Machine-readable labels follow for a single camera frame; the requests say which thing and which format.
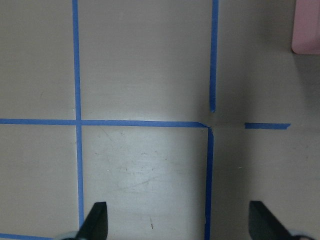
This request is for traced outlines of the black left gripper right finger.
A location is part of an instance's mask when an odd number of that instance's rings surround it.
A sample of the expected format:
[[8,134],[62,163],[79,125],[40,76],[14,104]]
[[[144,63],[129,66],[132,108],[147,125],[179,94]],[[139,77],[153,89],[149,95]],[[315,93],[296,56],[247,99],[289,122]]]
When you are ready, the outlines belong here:
[[262,201],[255,200],[249,202],[248,232],[252,240],[291,240],[293,237]]

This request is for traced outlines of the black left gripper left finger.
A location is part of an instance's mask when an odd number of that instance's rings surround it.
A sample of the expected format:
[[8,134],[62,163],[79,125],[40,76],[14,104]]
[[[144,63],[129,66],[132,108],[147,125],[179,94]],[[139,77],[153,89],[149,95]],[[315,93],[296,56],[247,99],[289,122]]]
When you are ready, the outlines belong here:
[[76,240],[106,240],[108,237],[107,203],[96,202],[77,232]]

